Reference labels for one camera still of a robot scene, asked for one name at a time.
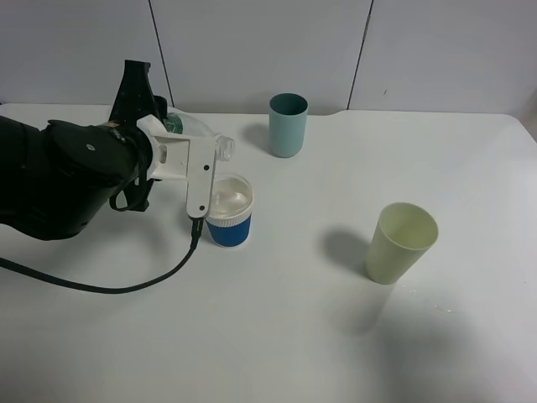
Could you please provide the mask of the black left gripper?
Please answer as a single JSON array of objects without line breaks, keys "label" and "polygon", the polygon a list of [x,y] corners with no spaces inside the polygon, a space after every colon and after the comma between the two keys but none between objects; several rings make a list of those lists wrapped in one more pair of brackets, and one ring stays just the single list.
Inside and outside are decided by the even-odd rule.
[{"label": "black left gripper", "polygon": [[149,69],[149,62],[125,60],[111,123],[81,126],[50,120],[45,129],[55,166],[92,192],[103,191],[104,200],[118,212],[149,207],[152,150],[146,136],[132,126],[147,115],[163,122],[168,107],[164,97],[153,94]]}]

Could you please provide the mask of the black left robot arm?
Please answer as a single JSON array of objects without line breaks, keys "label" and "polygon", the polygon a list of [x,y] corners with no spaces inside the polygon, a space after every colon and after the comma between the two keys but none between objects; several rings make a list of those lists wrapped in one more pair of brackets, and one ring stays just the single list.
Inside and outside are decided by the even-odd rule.
[{"label": "black left robot arm", "polygon": [[127,60],[109,119],[82,126],[50,120],[44,129],[1,119],[1,222],[32,238],[80,233],[105,204],[143,212],[154,184],[154,153],[136,122],[165,118],[167,102],[149,83],[148,62]]}]

